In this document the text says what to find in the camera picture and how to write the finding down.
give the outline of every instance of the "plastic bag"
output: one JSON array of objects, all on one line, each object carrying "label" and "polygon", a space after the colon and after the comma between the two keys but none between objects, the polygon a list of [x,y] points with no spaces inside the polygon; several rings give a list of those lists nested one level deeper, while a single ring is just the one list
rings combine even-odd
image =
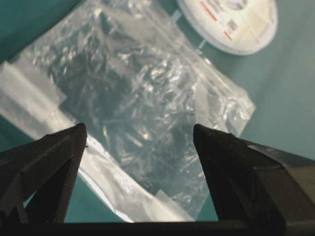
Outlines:
[{"label": "plastic bag", "polygon": [[79,173],[122,219],[194,220],[195,123],[239,135],[254,105],[156,1],[86,1],[0,68],[0,114],[37,139],[84,122]]}]

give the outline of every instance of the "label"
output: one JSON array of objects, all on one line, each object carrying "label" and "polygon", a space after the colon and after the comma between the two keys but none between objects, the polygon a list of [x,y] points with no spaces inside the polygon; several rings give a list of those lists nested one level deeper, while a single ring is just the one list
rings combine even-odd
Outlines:
[{"label": "label", "polygon": [[218,24],[221,33],[230,41],[233,41],[235,32],[239,28],[237,19],[231,14],[226,3],[219,0],[201,0],[199,4],[210,18]]}]

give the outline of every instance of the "plastic sheet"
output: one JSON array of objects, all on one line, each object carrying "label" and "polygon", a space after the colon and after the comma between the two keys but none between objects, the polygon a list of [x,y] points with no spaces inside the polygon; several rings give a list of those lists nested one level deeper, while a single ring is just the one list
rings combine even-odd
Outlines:
[{"label": "plastic sheet", "polygon": [[194,220],[195,123],[239,135],[254,105],[156,1],[86,1],[0,68],[0,114],[37,139],[88,127],[80,175],[122,219]]}]

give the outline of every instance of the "tape roll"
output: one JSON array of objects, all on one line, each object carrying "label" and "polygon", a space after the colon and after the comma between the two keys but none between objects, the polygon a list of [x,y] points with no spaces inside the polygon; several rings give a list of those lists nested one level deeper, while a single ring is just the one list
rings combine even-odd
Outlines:
[{"label": "tape roll", "polygon": [[177,0],[209,43],[227,53],[253,54],[266,47],[278,27],[275,0]]}]

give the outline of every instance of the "teal background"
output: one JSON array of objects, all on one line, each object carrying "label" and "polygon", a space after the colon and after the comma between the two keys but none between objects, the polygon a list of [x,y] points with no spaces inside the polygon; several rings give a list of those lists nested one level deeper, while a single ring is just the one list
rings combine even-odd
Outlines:
[{"label": "teal background", "polygon": [[[73,9],[79,0],[0,0],[0,62],[12,58]],[[171,15],[174,0],[159,0]],[[203,53],[248,91],[256,111],[242,138],[308,158],[315,151],[315,1],[279,0],[279,27],[272,43],[250,56],[234,56],[205,44]],[[195,46],[202,38],[184,17],[179,27]],[[31,139],[0,118],[0,151]],[[210,197],[198,220],[216,220]],[[79,178],[67,222],[116,222]]]}]

